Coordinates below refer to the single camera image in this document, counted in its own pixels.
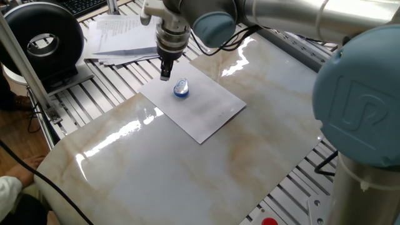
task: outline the gray cylinder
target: gray cylinder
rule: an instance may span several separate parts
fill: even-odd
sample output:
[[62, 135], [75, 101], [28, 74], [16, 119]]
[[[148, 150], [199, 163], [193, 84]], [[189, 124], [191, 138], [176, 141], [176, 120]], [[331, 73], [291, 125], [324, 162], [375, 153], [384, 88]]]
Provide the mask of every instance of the gray cylinder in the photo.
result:
[[341, 44], [385, 24], [399, 23], [398, 1], [236, 0], [250, 23]]
[[328, 225], [393, 225], [399, 202], [400, 172], [365, 166], [339, 153]]

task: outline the desk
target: desk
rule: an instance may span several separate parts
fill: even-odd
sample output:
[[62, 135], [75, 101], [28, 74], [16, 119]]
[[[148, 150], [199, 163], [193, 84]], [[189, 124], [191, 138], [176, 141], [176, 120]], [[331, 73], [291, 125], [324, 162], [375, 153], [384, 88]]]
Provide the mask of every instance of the desk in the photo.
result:
[[[267, 40], [255, 34], [192, 64], [247, 103], [203, 145], [136, 94], [62, 139], [39, 167], [94, 224], [237, 225], [319, 142], [316, 73]], [[63, 224], [85, 224], [35, 181]]]

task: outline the black cable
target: black cable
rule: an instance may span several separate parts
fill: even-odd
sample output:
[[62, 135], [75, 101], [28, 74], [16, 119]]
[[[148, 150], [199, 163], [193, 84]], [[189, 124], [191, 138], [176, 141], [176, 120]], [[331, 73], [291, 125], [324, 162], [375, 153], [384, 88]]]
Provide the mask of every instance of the black cable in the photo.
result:
[[[217, 54], [220, 50], [224, 50], [224, 51], [235, 51], [241, 44], [242, 42], [250, 35], [254, 34], [255, 32], [257, 32], [258, 30], [260, 30], [261, 27], [259, 27], [258, 25], [253, 25], [250, 27], [247, 27], [239, 32], [237, 32], [235, 35], [233, 35], [228, 41], [226, 41], [223, 45], [221, 45], [216, 51], [214, 51], [213, 53], [206, 53], [202, 47], [200, 46], [200, 44], [198, 43], [198, 40], [196, 39], [196, 37], [194, 36], [193, 32], [191, 32], [192, 38], [194, 40], [194, 42], [197, 44], [197, 46], [199, 47], [200, 51], [205, 54], [206, 56], [213, 56], [215, 54]], [[241, 33], [246, 32], [243, 37], [237, 41], [234, 41], [233, 43], [229, 44], [233, 39], [237, 39], [239, 37], [239, 35]]]
[[13, 158], [17, 163], [27, 169], [29, 172], [37, 175], [41, 178], [44, 182], [48, 183], [54, 190], [56, 190], [74, 209], [75, 211], [89, 224], [94, 225], [89, 218], [85, 216], [85, 214], [78, 208], [77, 205], [59, 188], [57, 187], [52, 181], [50, 181], [46, 176], [41, 174], [40, 172], [36, 171], [35, 169], [28, 166], [22, 159], [20, 159], [2, 140], [0, 140], [0, 146]]
[[317, 167], [315, 167], [314, 172], [317, 174], [322, 174], [322, 175], [327, 175], [327, 176], [335, 176], [333, 172], [326, 172], [322, 171], [321, 169], [328, 164], [329, 162], [332, 161], [336, 156], [338, 156], [338, 151], [336, 150], [333, 154], [331, 154], [329, 157], [327, 157], [322, 163], [320, 163]]
[[31, 134], [36, 133], [36, 132], [40, 131], [40, 129], [41, 129], [41, 127], [39, 126], [39, 129], [37, 129], [37, 130], [35, 130], [35, 131], [31, 131], [32, 120], [33, 120], [33, 118], [36, 118], [35, 114], [41, 113], [41, 112], [35, 112], [35, 109], [38, 107], [38, 104], [39, 104], [39, 102], [37, 102], [37, 103], [35, 104], [35, 106], [33, 107], [32, 113], [31, 113], [31, 115], [30, 115], [31, 118], [30, 118], [30, 120], [29, 120], [29, 124], [27, 125], [27, 131], [28, 131], [29, 133], [31, 133]]

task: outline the metal frame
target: metal frame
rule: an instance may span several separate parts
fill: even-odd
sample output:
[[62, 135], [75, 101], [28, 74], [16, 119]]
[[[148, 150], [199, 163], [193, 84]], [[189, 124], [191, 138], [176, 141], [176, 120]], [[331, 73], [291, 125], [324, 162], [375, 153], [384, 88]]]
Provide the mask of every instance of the metal frame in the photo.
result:
[[[140, 15], [143, 0], [135, 0], [133, 2], [120, 0], [118, 3], [120, 5], [119, 11], [122, 15]], [[106, 14], [106, 11], [105, 7], [99, 10], [99, 13], [84, 16], [84, 19], [78, 19], [84, 36], [88, 35], [90, 21], [95, 21], [98, 14]], [[244, 28], [245, 25], [243, 24], [237, 26], [238, 31]], [[298, 54], [298, 59], [306, 62], [305, 64], [309, 67], [314, 66], [315, 71], [319, 70], [323, 65], [323, 60], [328, 60], [331, 54], [329, 49], [321, 50], [319, 46], [316, 46], [319, 43], [301, 39], [290, 33], [263, 30], [260, 35], [279, 47], [285, 46], [284, 50], [286, 52]], [[178, 61], [189, 62], [201, 54], [200, 49], [190, 38], [188, 48]], [[85, 60], [85, 63], [94, 74], [94, 77], [51, 97], [52, 103], [59, 106], [58, 112], [62, 118], [59, 124], [53, 125], [55, 132], [61, 139], [138, 93], [138, 89], [143, 84], [159, 76], [161, 61], [160, 59], [152, 59], [111, 67], [103, 66], [96, 60], [91, 59]], [[48, 141], [51, 141], [51, 137], [48, 135], [46, 137]], [[309, 197], [321, 196], [326, 198], [332, 193], [333, 179], [315, 174], [314, 169], [333, 151], [334, 148], [330, 143], [321, 138], [321, 142], [309, 155], [255, 206], [254, 210], [244, 218], [240, 225], [250, 225], [259, 214], [261, 208], [279, 216], [288, 225], [308, 225], [310, 215], [308, 208]], [[334, 159], [332, 163], [323, 169], [335, 172], [336, 163], [337, 160]]]

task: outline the stack of papers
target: stack of papers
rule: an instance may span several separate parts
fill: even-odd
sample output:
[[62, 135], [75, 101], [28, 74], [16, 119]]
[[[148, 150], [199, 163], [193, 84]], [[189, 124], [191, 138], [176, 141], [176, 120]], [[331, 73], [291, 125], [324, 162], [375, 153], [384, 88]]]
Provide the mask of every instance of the stack of papers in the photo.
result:
[[86, 59], [120, 65], [157, 58], [156, 23], [143, 26], [140, 16], [99, 16], [89, 23]]

